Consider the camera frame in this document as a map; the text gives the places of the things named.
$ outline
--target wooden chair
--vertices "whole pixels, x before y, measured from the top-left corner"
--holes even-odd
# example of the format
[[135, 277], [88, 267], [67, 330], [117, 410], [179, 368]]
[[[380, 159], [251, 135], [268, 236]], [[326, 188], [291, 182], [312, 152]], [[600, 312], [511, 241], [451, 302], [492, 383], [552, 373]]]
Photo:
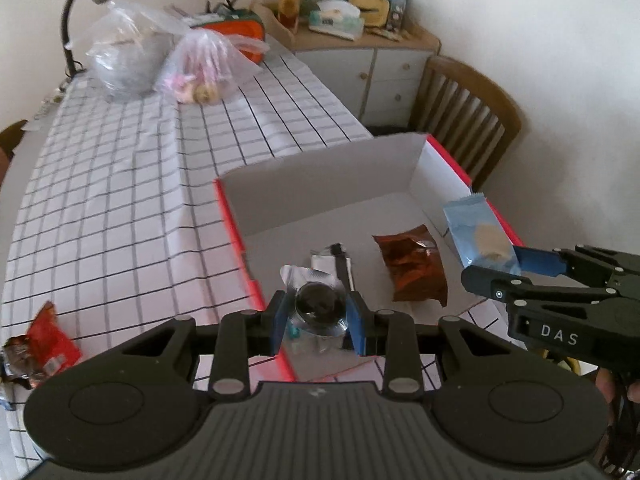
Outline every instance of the wooden chair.
[[24, 135], [22, 127], [26, 123], [27, 121], [20, 121], [0, 132], [0, 186], [6, 172], [9, 170], [9, 163], [14, 156], [14, 149], [22, 140]]
[[521, 128], [507, 94], [469, 65], [431, 56], [414, 109], [411, 131], [429, 132], [480, 189]]

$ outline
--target red snack bag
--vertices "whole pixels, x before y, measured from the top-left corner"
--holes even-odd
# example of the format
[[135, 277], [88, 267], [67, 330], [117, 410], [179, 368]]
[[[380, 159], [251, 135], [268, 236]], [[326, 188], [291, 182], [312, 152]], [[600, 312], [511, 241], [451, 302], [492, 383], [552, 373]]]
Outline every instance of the red snack bag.
[[27, 338], [33, 356], [48, 376], [73, 366], [81, 357], [75, 343], [60, 330], [56, 308], [50, 301], [44, 304], [31, 323]]
[[447, 306], [447, 278], [440, 251], [425, 225], [373, 239], [394, 282], [393, 301], [433, 298]]

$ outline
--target white checkered tablecloth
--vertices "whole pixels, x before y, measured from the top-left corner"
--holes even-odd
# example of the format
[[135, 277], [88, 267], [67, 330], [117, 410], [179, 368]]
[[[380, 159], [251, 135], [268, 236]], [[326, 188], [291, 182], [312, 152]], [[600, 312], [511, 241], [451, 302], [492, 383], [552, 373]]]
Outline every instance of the white checkered tablecloth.
[[[212, 181], [273, 156], [370, 136], [279, 44], [272, 43], [263, 67], [231, 98], [208, 107], [156, 94], [111, 103], [86, 76], [73, 82], [18, 213], [2, 342], [25, 333], [47, 300], [86, 358], [177, 314], [209, 324], [251, 307]], [[500, 326], [495, 307], [483, 305], [488, 313], [478, 324]], [[197, 387], [206, 388], [211, 362], [201, 359]], [[252, 384], [279, 378], [272, 359], [251, 364]], [[425, 384], [437, 387], [433, 357], [424, 364]], [[380, 384], [381, 365], [332, 380]], [[27, 394], [16, 387], [17, 411], [6, 413], [22, 474], [38, 463], [22, 421]]]

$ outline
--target plastic bag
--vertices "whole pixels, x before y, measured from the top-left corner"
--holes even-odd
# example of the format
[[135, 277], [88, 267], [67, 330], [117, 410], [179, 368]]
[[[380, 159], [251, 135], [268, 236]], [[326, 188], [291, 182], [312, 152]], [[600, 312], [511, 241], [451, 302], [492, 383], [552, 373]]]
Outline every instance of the plastic bag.
[[440, 251], [426, 225], [373, 239], [394, 282], [393, 301], [433, 298], [447, 306], [447, 278]]
[[264, 53], [269, 45], [205, 28], [191, 30], [167, 58], [155, 88], [180, 103], [214, 104], [262, 70], [238, 48]]
[[107, 5], [110, 12], [67, 46], [89, 38], [86, 54], [107, 93], [119, 100], [143, 96], [152, 91], [174, 35], [190, 28], [162, 10], [120, 0]]
[[513, 245], [482, 193], [447, 203], [444, 215], [465, 267], [473, 264], [520, 274]]

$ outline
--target human hand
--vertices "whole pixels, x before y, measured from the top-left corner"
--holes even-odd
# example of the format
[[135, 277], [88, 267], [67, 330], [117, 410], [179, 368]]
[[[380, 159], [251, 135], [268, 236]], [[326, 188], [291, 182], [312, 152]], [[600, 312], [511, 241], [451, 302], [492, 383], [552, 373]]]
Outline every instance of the human hand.
[[[596, 387], [604, 396], [607, 404], [611, 404], [616, 396], [616, 385], [613, 375], [609, 370], [605, 370], [604, 368], [598, 370], [598, 375], [596, 376]], [[629, 386], [626, 396], [632, 402], [640, 403], [640, 381], [636, 381]]]

